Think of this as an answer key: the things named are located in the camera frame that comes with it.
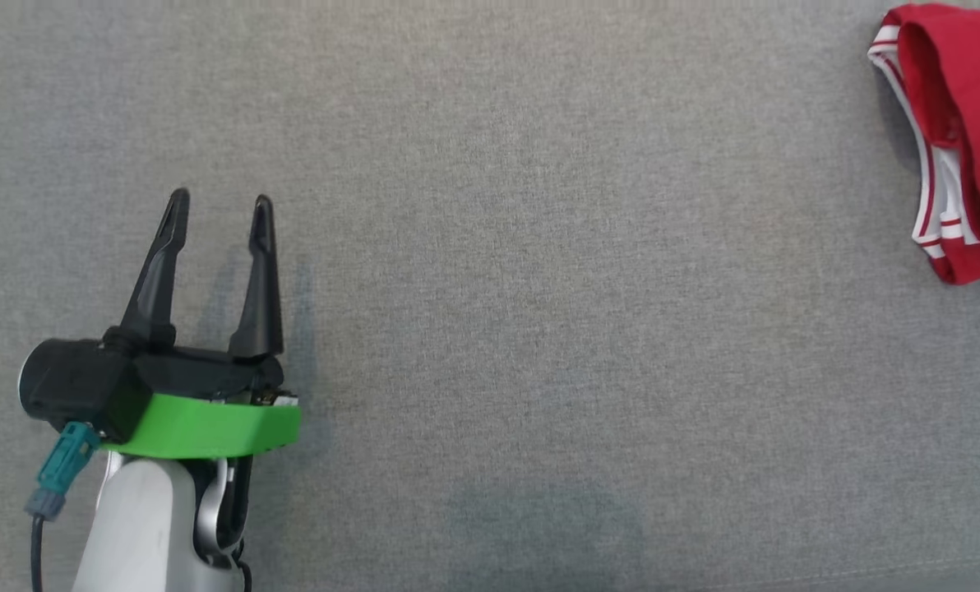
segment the folded fabric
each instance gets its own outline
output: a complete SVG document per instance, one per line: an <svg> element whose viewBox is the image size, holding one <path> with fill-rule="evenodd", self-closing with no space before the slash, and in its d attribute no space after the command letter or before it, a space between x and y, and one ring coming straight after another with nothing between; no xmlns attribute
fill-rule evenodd
<svg viewBox="0 0 980 592"><path fill-rule="evenodd" d="M899 30L899 64L929 142L959 150L968 224L980 239L980 11L915 16Z"/></svg>
<svg viewBox="0 0 980 592"><path fill-rule="evenodd" d="M969 12L975 12L975 18L967 19ZM868 57L891 84L918 144L922 194L912 238L925 250L941 280L968 284L980 280L980 132L966 131L957 104L980 109L980 97L976 98L980 95L980 68L972 64L966 74L954 78L961 81L956 94L973 97L957 103L947 86L952 82L947 72L960 68L963 56L980 55L980 39L945 35L945 46L979 45L979 49L947 49L948 55L954 56L948 67L933 67L941 60L933 53L934 45L926 45L934 38L931 34L922 36L922 23L930 21L934 30L946 27L948 19L963 19L975 26L980 22L980 11L942 4L893 8L882 20ZM906 33L914 27L919 27L916 34ZM968 31L968 27L959 29ZM980 112L973 117L980 125Z"/></svg>

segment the black cable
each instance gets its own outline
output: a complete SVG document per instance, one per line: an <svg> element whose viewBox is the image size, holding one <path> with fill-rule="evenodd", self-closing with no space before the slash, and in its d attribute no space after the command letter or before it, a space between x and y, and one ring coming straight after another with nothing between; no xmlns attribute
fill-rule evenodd
<svg viewBox="0 0 980 592"><path fill-rule="evenodd" d="M252 592L252 570L249 569L249 563L238 559L238 567L242 568L242 577L245 578L245 592Z"/></svg>
<svg viewBox="0 0 980 592"><path fill-rule="evenodd" d="M43 592L44 584L40 581L40 540L44 537L44 517L40 514L33 516L33 529L30 532L30 580L33 592Z"/></svg>
<svg viewBox="0 0 980 592"><path fill-rule="evenodd" d="M252 570L249 569L249 563L242 561L242 551L245 551L245 539L238 541L238 548L235 548L231 556L234 557L238 569L242 570L242 578L245 578L245 592L252 592Z"/></svg>

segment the cable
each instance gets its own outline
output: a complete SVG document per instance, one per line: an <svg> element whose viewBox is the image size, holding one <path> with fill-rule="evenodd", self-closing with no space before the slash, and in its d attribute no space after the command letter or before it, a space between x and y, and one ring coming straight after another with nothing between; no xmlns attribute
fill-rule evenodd
<svg viewBox="0 0 980 592"><path fill-rule="evenodd" d="M51 449L40 472L36 475L39 487L33 491L26 503L26 513L33 516L33 529L30 535L30 580L33 592L43 592L40 579L40 540L44 538L45 522L54 522L62 506L66 503L69 491L77 473L88 465L92 454L99 447L99 436L95 435L87 423L70 421L58 435L58 442Z"/></svg>
<svg viewBox="0 0 980 592"><path fill-rule="evenodd" d="M40 580L40 540L44 536L44 517L33 516L33 529L30 533L30 580L33 592L44 592L44 584Z"/></svg>
<svg viewBox="0 0 980 592"><path fill-rule="evenodd" d="M249 568L249 563L242 561L242 551L245 551L245 539L238 541L238 548L235 548L231 556L234 558L234 562L237 563L238 569L242 570L242 578L245 580L245 592L252 592L252 569Z"/></svg>

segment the green mount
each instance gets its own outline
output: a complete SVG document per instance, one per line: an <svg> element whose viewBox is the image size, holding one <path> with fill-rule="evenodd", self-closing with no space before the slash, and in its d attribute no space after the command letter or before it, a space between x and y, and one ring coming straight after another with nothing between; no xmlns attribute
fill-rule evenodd
<svg viewBox="0 0 980 592"><path fill-rule="evenodd" d="M299 407L225 405L154 394L132 439L107 450L151 458L234 458L290 445L299 436Z"/></svg>

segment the gray fabric surface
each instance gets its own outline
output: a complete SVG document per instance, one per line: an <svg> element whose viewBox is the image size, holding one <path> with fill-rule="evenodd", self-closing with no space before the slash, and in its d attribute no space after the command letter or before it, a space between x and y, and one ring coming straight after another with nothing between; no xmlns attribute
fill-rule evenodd
<svg viewBox="0 0 980 592"><path fill-rule="evenodd" d="M179 185L182 344L280 217L258 591L980 585L980 282L908 239L887 3L186 4L0 2L0 590L53 442L17 369L119 319Z"/></svg>

